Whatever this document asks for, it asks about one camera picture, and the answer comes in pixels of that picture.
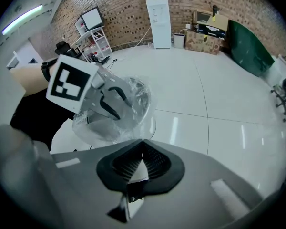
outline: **cardboard box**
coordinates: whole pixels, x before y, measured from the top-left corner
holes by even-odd
[[[224,40],[228,22],[229,19],[221,14],[216,14],[213,17],[212,13],[208,11],[194,10],[193,12],[193,29],[199,34]]]
[[[198,34],[194,31],[186,31],[185,49],[198,52],[206,52],[217,55],[221,46],[222,40],[213,36]]]
[[[211,11],[206,10],[194,10],[193,11],[193,24],[197,23],[207,23],[208,20],[212,17]]]

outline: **brick wall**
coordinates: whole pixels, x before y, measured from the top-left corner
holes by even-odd
[[[249,28],[277,56],[286,56],[286,25],[278,11],[267,0],[169,0],[172,33],[192,21],[195,8],[210,10],[216,4],[220,13]],[[30,38],[44,58],[56,56],[55,44],[62,40],[72,44],[79,38],[74,23],[79,15],[99,6],[105,19],[105,33],[111,47],[121,48],[139,41],[150,26],[145,0],[63,0],[52,23]],[[151,31],[146,39],[151,39]]]

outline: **ceiling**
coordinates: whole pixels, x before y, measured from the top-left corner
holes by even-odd
[[[0,19],[0,31],[2,31],[7,25],[27,11],[36,8],[41,4],[43,5],[44,9],[47,9],[47,7],[49,8],[55,3],[55,1],[56,0],[14,0]]]
[[[6,65],[13,56],[13,51],[19,48],[29,37],[45,28],[52,21],[62,0],[14,0],[0,19],[0,58]],[[42,9],[25,18],[2,35],[2,30],[16,18],[29,10],[42,5]]]

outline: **black sleeve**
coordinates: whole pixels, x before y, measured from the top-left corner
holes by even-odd
[[[41,141],[51,150],[52,139],[61,125],[74,113],[48,99],[47,89],[24,97],[18,105],[10,125],[26,133],[32,140]]]

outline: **person's arm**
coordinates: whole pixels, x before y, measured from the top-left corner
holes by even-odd
[[[55,68],[56,64],[50,67],[50,75]],[[14,79],[21,84],[25,89],[25,95],[29,96],[35,93],[38,93],[48,87],[48,82],[44,78],[41,64],[34,64],[24,66],[21,68],[13,68],[10,70]]]

